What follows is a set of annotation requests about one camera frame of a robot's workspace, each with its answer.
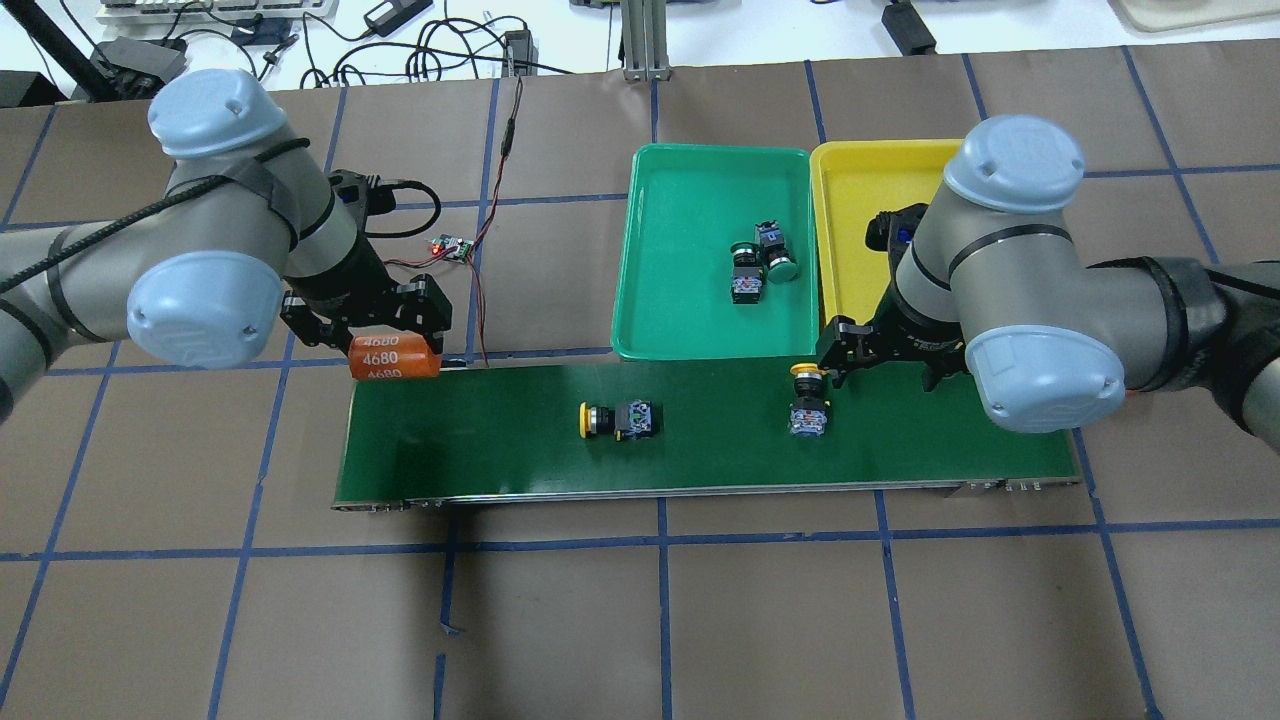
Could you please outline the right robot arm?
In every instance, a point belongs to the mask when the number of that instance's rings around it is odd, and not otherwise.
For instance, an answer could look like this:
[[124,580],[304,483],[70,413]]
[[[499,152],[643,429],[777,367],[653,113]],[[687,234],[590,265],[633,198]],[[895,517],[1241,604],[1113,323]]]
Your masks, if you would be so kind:
[[1277,261],[1084,265],[1064,219],[1084,170],[1051,120],[980,122],[929,202],[870,223],[890,282],[867,324],[827,323],[819,368],[841,384],[858,369],[922,363],[924,391],[965,372],[992,423],[1020,433],[1089,425],[1130,392],[1201,387],[1276,448]]

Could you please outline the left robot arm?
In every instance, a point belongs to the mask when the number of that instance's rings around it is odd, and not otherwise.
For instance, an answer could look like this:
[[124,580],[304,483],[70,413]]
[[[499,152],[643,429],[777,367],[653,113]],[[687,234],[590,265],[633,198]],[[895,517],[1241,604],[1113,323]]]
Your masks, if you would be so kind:
[[173,365],[228,369],[284,322],[342,354],[353,329],[385,325],[442,355],[451,301],[428,274],[394,281],[366,231],[420,182],[324,172],[246,70],[182,76],[147,118],[174,161],[160,200],[114,222],[3,236],[4,416],[82,345],[132,340]]

